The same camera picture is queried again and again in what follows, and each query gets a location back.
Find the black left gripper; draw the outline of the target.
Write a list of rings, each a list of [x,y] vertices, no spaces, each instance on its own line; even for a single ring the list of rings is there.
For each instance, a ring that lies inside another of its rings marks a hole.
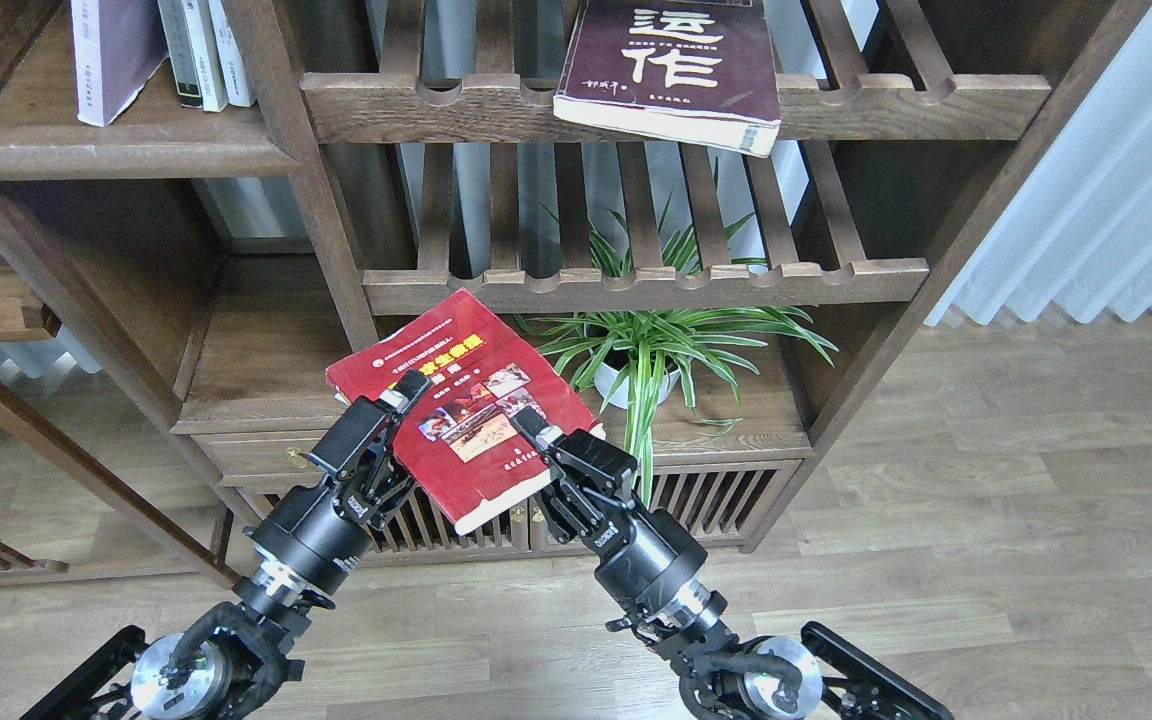
[[[314,488],[291,488],[251,530],[262,564],[244,600],[262,593],[270,601],[324,601],[338,592],[371,546],[371,530],[382,529],[411,497],[411,473],[384,456],[431,387],[429,377],[412,370],[379,400],[358,397],[301,456],[320,468],[323,478]],[[364,457],[367,450],[384,458]]]

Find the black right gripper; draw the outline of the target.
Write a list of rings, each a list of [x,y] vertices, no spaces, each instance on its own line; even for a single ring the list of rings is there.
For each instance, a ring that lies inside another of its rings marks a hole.
[[[600,562],[594,578],[632,626],[691,626],[707,611],[698,579],[707,559],[668,511],[647,511],[635,495],[637,461],[602,438],[566,434],[535,406],[522,406],[511,427],[547,461],[550,484],[538,502],[550,535],[579,539]]]

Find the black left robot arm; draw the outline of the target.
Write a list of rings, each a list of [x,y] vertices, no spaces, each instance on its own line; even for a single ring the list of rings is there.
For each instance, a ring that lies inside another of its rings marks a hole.
[[[289,659],[308,611],[329,609],[349,573],[415,487],[393,458],[393,441],[431,382],[408,372],[378,400],[358,397],[308,460],[323,471],[314,487],[291,488],[248,529],[259,570],[238,579],[238,602],[219,602],[184,632],[147,642],[126,626],[41,702],[29,719],[242,719],[297,682]]]

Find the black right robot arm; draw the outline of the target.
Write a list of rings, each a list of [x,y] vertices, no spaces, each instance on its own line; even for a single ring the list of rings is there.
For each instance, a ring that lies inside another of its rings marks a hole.
[[[550,480],[539,501],[556,541],[579,539],[599,558],[594,578],[631,630],[679,675],[700,719],[804,719],[824,703],[842,719],[947,719],[941,702],[846,642],[808,623],[799,639],[741,641],[723,624],[726,600],[698,577],[707,551],[668,511],[632,488],[637,461],[585,430],[564,433],[526,407],[513,425],[539,452]]]

